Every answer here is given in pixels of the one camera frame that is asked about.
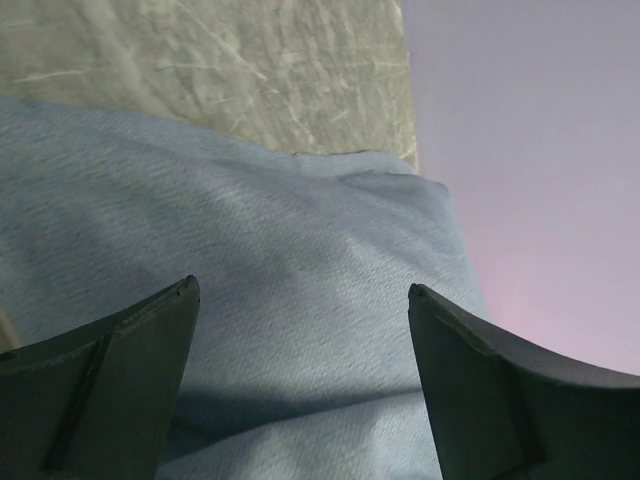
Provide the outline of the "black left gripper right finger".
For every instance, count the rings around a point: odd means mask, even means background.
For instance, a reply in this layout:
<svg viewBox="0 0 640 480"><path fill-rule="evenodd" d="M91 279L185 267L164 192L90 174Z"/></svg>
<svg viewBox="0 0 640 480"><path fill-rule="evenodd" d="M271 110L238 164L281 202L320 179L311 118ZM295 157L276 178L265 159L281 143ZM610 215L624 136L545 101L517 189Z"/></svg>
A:
<svg viewBox="0 0 640 480"><path fill-rule="evenodd" d="M424 285L408 298L443 478L638 478L638 376L547 350Z"/></svg>

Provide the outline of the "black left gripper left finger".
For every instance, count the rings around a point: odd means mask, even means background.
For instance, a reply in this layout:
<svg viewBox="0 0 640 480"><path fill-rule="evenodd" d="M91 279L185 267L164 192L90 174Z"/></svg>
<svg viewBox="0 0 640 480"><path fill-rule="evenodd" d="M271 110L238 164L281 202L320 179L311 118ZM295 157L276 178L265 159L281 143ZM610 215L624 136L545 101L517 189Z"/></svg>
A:
<svg viewBox="0 0 640 480"><path fill-rule="evenodd" d="M152 479L200 306L193 276L1 355L4 479Z"/></svg>

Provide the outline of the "blue-grey fabric pillowcase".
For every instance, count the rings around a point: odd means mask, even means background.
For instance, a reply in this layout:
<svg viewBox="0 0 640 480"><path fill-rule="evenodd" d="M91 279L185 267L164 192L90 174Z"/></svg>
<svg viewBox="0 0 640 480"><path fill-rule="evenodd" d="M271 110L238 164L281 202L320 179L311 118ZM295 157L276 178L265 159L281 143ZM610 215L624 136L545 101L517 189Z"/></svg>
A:
<svg viewBox="0 0 640 480"><path fill-rule="evenodd" d="M437 479L407 317L486 311L441 184L182 122L1 100L1 301L36 342L195 276L162 479Z"/></svg>

